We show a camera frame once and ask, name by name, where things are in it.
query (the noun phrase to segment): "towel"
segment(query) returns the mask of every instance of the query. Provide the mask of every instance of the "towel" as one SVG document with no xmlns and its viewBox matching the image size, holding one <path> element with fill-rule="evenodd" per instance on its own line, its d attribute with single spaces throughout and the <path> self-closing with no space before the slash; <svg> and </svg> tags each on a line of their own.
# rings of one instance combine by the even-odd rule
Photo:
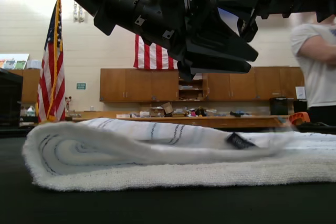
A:
<svg viewBox="0 0 336 224">
<path fill-rule="evenodd" d="M 38 126 L 23 156 L 33 183 L 58 191 L 336 180 L 334 136 L 242 134 L 258 146 L 248 150 L 235 150 L 228 136 L 204 127 L 101 118 Z"/>
</svg>

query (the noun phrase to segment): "table surface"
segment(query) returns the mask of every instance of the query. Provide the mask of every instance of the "table surface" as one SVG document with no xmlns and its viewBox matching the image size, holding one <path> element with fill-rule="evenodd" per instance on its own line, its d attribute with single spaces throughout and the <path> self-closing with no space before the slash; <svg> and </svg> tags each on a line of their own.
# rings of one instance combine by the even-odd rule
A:
<svg viewBox="0 0 336 224">
<path fill-rule="evenodd" d="M 0 139 L 1 223 L 334 223 L 336 184 L 93 193 L 40 189 L 25 168 L 23 143 L 24 138 Z"/>
<path fill-rule="evenodd" d="M 208 119 L 217 119 L 217 120 L 241 120 L 241 119 L 278 119 L 278 118 L 287 119 L 288 115 L 254 115 L 254 116 L 242 116 L 237 118 L 235 116 L 203 116 L 203 117 L 169 117 L 169 118 L 122 118 L 122 120 L 131 120 L 131 121 L 170 121 L 170 120 L 208 120 Z M 90 120 L 92 118 L 72 118 L 74 122 Z"/>
</svg>

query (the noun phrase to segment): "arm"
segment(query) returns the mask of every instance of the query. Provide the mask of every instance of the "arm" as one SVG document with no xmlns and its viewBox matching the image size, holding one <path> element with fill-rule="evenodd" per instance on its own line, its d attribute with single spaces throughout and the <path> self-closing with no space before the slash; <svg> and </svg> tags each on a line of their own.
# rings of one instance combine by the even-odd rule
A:
<svg viewBox="0 0 336 224">
<path fill-rule="evenodd" d="M 299 55 L 336 65 L 336 46 L 327 43 L 321 36 L 306 40 L 299 50 Z"/>
</svg>

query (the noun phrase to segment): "person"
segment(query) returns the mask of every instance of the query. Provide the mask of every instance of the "person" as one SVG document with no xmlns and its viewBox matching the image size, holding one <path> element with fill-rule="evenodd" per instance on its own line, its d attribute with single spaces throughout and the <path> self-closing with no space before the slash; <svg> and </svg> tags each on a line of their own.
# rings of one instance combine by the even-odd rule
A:
<svg viewBox="0 0 336 224">
<path fill-rule="evenodd" d="M 308 114 L 313 123 L 336 126 L 335 15 L 303 24 L 291 33 L 291 49 L 305 76 Z"/>
</svg>

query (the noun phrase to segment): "flag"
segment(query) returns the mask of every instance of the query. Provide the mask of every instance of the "flag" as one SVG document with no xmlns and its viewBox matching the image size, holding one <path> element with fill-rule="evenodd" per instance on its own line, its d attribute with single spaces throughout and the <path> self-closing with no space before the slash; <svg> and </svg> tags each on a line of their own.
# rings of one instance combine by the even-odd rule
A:
<svg viewBox="0 0 336 224">
<path fill-rule="evenodd" d="M 61 0 L 57 0 L 44 46 L 37 89 L 38 122 L 65 120 L 65 106 Z"/>
<path fill-rule="evenodd" d="M 165 48 L 154 43 L 148 46 L 139 35 L 136 35 L 134 67 L 158 70 L 177 69 L 177 61 L 168 56 Z"/>
</svg>

